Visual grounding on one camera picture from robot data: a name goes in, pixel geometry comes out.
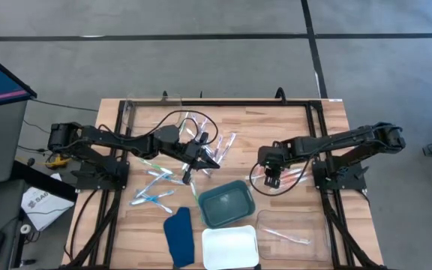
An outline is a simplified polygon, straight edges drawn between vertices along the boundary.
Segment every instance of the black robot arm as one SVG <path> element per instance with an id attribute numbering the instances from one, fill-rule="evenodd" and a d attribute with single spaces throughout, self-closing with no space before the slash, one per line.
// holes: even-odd
<path id="1" fill-rule="evenodd" d="M 91 164 L 96 171 L 116 179 L 128 173 L 128 164 L 114 157 L 102 155 L 91 146 L 106 146 L 129 151 L 146 160 L 155 158 L 159 153 L 170 156 L 189 164 L 189 169 L 183 177 L 185 184 L 189 184 L 191 180 L 192 169 L 219 169 L 220 167 L 203 148 L 208 139 L 207 133 L 203 133 L 198 140 L 179 142 L 179 129 L 175 125 L 163 126 L 141 136 L 125 136 L 100 128 L 82 126 L 74 122 L 53 124 L 48 149 Z"/>
<path id="2" fill-rule="evenodd" d="M 400 127 L 380 122 L 320 138 L 297 136 L 281 142 L 273 142 L 272 146 L 259 148 L 257 162 L 265 167 L 265 185 L 278 188 L 282 170 L 293 164 L 309 161 L 319 153 L 356 146 L 326 164 L 327 173 L 332 176 L 341 168 L 359 164 L 360 161 L 377 153 L 398 153 L 405 145 Z"/>

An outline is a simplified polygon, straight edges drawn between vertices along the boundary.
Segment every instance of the blue towel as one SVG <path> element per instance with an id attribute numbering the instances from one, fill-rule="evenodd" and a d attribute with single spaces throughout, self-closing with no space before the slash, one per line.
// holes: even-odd
<path id="1" fill-rule="evenodd" d="M 194 263 L 194 239 L 191 216 L 188 207 L 164 221 L 164 234 L 168 241 L 172 261 L 178 268 Z"/>

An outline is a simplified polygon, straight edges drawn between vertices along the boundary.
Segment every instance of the plastic utensil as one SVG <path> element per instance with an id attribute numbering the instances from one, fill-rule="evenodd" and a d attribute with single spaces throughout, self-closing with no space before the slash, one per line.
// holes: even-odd
<path id="1" fill-rule="evenodd" d="M 136 196 L 134 198 L 137 198 L 143 195 L 144 193 L 146 193 L 146 191 L 148 191 L 149 188 L 152 187 L 152 185 L 156 184 L 156 182 L 159 181 L 159 179 L 163 178 L 165 175 L 166 173 L 161 173 L 158 177 L 156 177 L 153 181 L 151 181 L 151 183 L 149 183 L 145 188 L 143 188 L 140 192 L 136 193 Z"/>
<path id="2" fill-rule="evenodd" d="M 145 203 L 145 202 L 156 202 L 158 201 L 159 198 L 161 197 L 165 197 L 165 196 L 169 196 L 169 195 L 173 195 L 174 194 L 174 190 L 168 190 L 165 193 L 161 193 L 159 195 L 156 196 L 149 196 L 148 194 L 145 194 L 147 196 L 143 197 L 143 198 L 136 198 L 134 201 L 130 202 L 130 205 L 132 206 L 136 206 L 139 205 L 141 203 Z"/>
<path id="3" fill-rule="evenodd" d="M 160 173 L 155 172 L 155 171 L 151 171 L 151 170 L 147 170 L 146 173 L 149 174 L 149 175 L 151 175 L 151 176 L 155 176 L 155 177 L 158 177 L 159 175 L 161 175 Z M 185 183 L 183 183 L 182 180 L 173 179 L 169 175 L 164 175 L 163 179 L 167 180 L 167 181 L 169 181 L 171 183 L 177 184 L 177 185 L 185 185 Z"/>
<path id="4" fill-rule="evenodd" d="M 146 193 L 143 193 L 141 195 L 142 198 L 149 198 L 150 196 Z M 161 202 L 159 202 L 157 199 L 156 200 L 150 200 L 150 202 L 154 203 L 156 206 L 161 207 L 164 211 L 170 213 L 171 215 L 173 214 L 173 210 L 171 210 L 170 208 L 167 208 L 166 206 L 162 205 Z"/>
<path id="5" fill-rule="evenodd" d="M 146 165 L 152 167 L 153 169 L 160 170 L 161 172 L 166 173 L 166 174 L 173 174 L 173 172 L 171 170 L 163 168 L 162 166 L 150 163 L 149 161 L 144 160 L 142 158 L 138 158 L 138 160 L 141 161 L 143 164 L 146 164 Z"/>

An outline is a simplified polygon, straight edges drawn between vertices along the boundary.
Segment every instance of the wooden table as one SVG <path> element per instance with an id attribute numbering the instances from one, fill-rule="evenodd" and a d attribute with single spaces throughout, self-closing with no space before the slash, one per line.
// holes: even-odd
<path id="1" fill-rule="evenodd" d="M 99 124 L 106 124 L 110 128 L 115 126 L 119 101 L 118 99 L 103 99 L 101 101 L 96 126 Z M 349 130 L 342 101 L 322 100 L 322 105 L 329 134 Z M 306 112 L 302 107 L 185 106 L 184 108 L 199 110 L 209 115 L 217 123 L 219 133 L 224 135 L 223 146 L 231 133 L 237 134 L 228 155 L 221 164 L 221 169 L 216 170 L 211 178 L 207 178 L 202 172 L 195 172 L 193 174 L 198 193 L 236 179 L 244 179 L 257 161 L 257 150 L 260 146 L 270 146 L 273 140 L 285 140 L 290 137 L 309 135 Z M 133 135 L 145 133 L 174 109 L 174 107 L 138 107 Z M 319 125 L 317 124 L 317 118 L 315 119 L 316 129 L 318 130 Z M 170 124 L 173 121 L 175 120 L 170 118 L 166 123 Z M 192 128 L 194 131 L 192 123 L 189 121 L 187 122 L 187 127 Z M 212 138 L 215 134 L 215 129 L 211 125 L 208 125 L 207 131 L 209 138 Z M 101 151 L 101 153 L 109 154 L 109 149 L 107 148 L 98 146 L 95 146 L 95 148 Z M 334 151 L 334 154 L 341 155 L 344 152 L 345 150 L 339 150 Z M 171 269 L 173 261 L 163 231 L 163 222 L 169 217 L 169 214 L 152 203 L 138 206 L 129 206 L 128 204 L 134 195 L 134 191 L 145 187 L 154 178 L 145 174 L 145 170 L 151 168 L 141 164 L 131 154 L 128 156 L 128 161 L 130 162 L 130 178 L 128 179 L 126 190 L 122 193 L 110 268 Z M 173 172 L 181 171 L 181 162 L 163 155 L 156 157 L 151 162 L 171 169 Z M 253 198 L 256 203 L 255 213 L 231 226 L 237 227 L 250 224 L 255 227 L 257 214 L 261 210 L 322 213 L 321 198 L 319 191 L 314 188 L 311 168 L 308 168 L 307 171 L 310 174 L 309 179 L 298 184 L 297 187 L 282 196 L 269 197 L 253 192 Z M 206 226 L 200 220 L 200 210 L 197 207 L 191 189 L 187 186 L 160 182 L 153 186 L 148 193 L 156 195 L 170 189 L 175 190 L 174 195 L 161 198 L 160 201 L 165 206 L 170 207 L 175 213 L 179 206 L 187 206 L 191 212 L 195 244 L 195 263 L 189 265 L 187 268 L 203 269 L 201 233 Z M 80 213 L 82 204 L 90 193 L 90 191 L 84 191 L 78 196 L 70 235 L 73 231 L 76 216 Z M 343 206 L 349 231 L 374 262 L 383 264 L 368 203 L 361 194 L 352 190 L 341 191 L 341 195 L 343 197 Z M 98 191 L 82 215 L 76 232 L 75 252 L 84 246 L 94 232 L 100 198 L 101 192 Z M 342 259 L 344 257 L 344 249 L 342 248 L 339 233 L 337 234 L 337 238 L 341 262 L 345 263 L 345 259 Z M 100 241 L 100 250 L 97 258 L 97 262 L 100 264 L 103 261 L 106 239 L 106 235 L 103 235 Z M 328 262 L 311 262 L 266 260 L 260 258 L 259 262 L 263 269 L 332 269 L 331 260 Z M 68 263 L 67 256 L 64 255 L 62 263 Z"/>

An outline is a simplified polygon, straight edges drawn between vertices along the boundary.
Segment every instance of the black metal frame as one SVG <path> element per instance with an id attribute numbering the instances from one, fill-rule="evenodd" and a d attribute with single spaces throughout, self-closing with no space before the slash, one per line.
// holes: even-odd
<path id="1" fill-rule="evenodd" d="M 44 174 L 36 169 L 31 168 L 19 161 L 13 162 L 13 169 L 11 170 L 10 180 L 22 179 L 26 184 L 47 191 L 54 196 L 66 199 L 73 203 L 76 202 L 77 193 L 76 189 L 70 184 L 63 181 L 56 180 L 51 176 Z"/>
<path id="2" fill-rule="evenodd" d="M 121 128 L 123 110 L 125 108 L 125 102 L 127 102 L 127 101 L 121 100 L 119 103 L 118 116 L 116 118 L 116 126 L 115 126 L 116 131 L 118 130 L 118 128 L 119 129 Z M 306 116 L 307 116 L 307 123 L 308 123 L 309 131 L 310 131 L 310 135 L 312 137 L 317 136 L 316 128 L 315 128 L 315 124 L 314 124 L 314 119 L 313 119 L 313 110 L 316 110 L 322 136 L 326 136 L 328 134 L 328 131 L 326 129 L 326 122 L 325 122 L 325 118 L 324 118 L 323 105 L 321 103 L 321 100 L 287 100 L 286 95 L 284 94 L 284 91 L 282 88 L 279 88 L 277 90 L 274 100 L 183 100 L 181 102 L 181 105 L 186 106 L 186 107 L 196 107 L 196 106 L 204 106 L 204 107 L 218 107 L 218 106 L 304 107 L 305 112 L 306 112 Z M 134 119 L 134 116 L 136 113 L 136 111 L 135 111 L 136 106 L 138 106 L 138 107 L 164 106 L 164 99 L 161 101 L 157 101 L 157 102 L 138 101 L 137 105 L 133 106 L 133 111 L 131 113 L 132 116 L 130 116 L 132 119 Z M 128 128 L 126 130 L 126 132 L 128 134 L 129 132 L 131 132 L 131 130 Z M 331 152 L 326 152 L 325 154 L 326 154 L 326 158 L 332 158 Z M 126 159 L 127 156 L 128 156 L 127 152 L 123 153 L 124 159 Z M 320 159 L 319 155 L 315 157 L 315 160 L 318 161 L 319 159 Z M 98 213 L 98 220 L 97 220 L 97 224 L 96 224 L 96 227 L 99 230 L 101 230 L 101 225 L 104 223 L 102 216 L 104 215 L 104 209 L 106 209 L 107 194 L 108 194 L 108 191 L 105 190 L 103 192 L 103 196 L 101 197 L 101 200 L 100 200 L 100 212 Z M 325 211 L 325 216 L 326 216 L 326 220 L 328 223 L 328 233 L 329 233 L 329 240 L 330 240 L 330 244 L 331 244 L 331 260 L 332 260 L 334 269 L 360 269 L 355 264 L 355 261 L 353 258 L 353 250 L 350 247 L 350 244 L 344 240 L 344 239 L 349 239 L 349 241 L 356 243 L 354 241 L 354 239 L 350 236 L 350 234 L 347 232 L 347 223 L 346 223 L 346 218 L 344 215 L 344 207 L 343 207 L 343 201 L 341 199 L 341 193 L 339 190 L 333 190 L 333 194 L 334 194 L 334 204 L 336 206 L 337 217 L 335 217 L 335 216 L 330 217 L 329 214 L 327 213 L 327 211 Z M 329 196 L 323 189 L 320 190 L 320 196 L 322 199 L 323 209 L 325 207 L 331 207 L 331 205 L 329 203 Z M 115 192 L 115 199 L 113 200 L 113 203 L 116 201 L 119 203 L 120 198 L 121 198 L 121 191 L 117 190 Z M 108 234 L 108 239 L 106 242 L 106 250 L 105 250 L 104 259 L 103 259 L 103 264 L 107 267 L 109 267 L 109 265 L 110 265 L 111 252 L 113 250 L 117 218 L 118 218 L 118 216 L 116 213 L 116 215 L 112 217 L 110 227 L 109 227 L 109 234 Z M 345 234 L 345 236 L 346 236 L 343 239 L 343 245 L 344 245 L 344 252 L 346 255 L 347 265 L 341 265 L 333 224 L 338 228 L 338 230 L 340 230 L 340 231 L 343 230 L 342 234 Z M 93 251 L 91 252 L 91 257 L 90 257 L 90 261 L 89 261 L 90 266 L 96 266 L 95 262 L 97 259 L 97 250 L 98 250 L 97 247 L 98 246 L 96 246 L 96 248 L 94 248 Z"/>

